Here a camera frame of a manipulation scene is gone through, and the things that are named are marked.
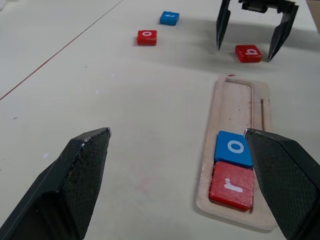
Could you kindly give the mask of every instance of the block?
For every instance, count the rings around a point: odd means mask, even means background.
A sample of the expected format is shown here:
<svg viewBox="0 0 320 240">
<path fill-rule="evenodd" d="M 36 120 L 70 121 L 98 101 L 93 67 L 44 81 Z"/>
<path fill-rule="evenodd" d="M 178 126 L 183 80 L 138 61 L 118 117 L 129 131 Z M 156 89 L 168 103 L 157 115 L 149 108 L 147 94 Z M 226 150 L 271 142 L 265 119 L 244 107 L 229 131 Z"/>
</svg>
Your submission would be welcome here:
<svg viewBox="0 0 320 240">
<path fill-rule="evenodd" d="M 262 59 L 262 54 L 255 45 L 237 45 L 235 53 L 241 63 L 259 63 Z"/>
<path fill-rule="evenodd" d="M 160 17 L 160 24 L 175 26 L 179 21 L 179 16 L 177 12 L 164 11 Z"/>
<path fill-rule="evenodd" d="M 253 206 L 254 171 L 219 161 L 213 168 L 209 199 L 247 211 Z"/>
<path fill-rule="evenodd" d="M 216 140 L 214 160 L 251 168 L 252 158 L 243 135 L 220 131 Z"/>
<path fill-rule="evenodd" d="M 136 43 L 138 45 L 157 45 L 157 31 L 156 30 L 140 30 L 136 37 Z"/>
</svg>

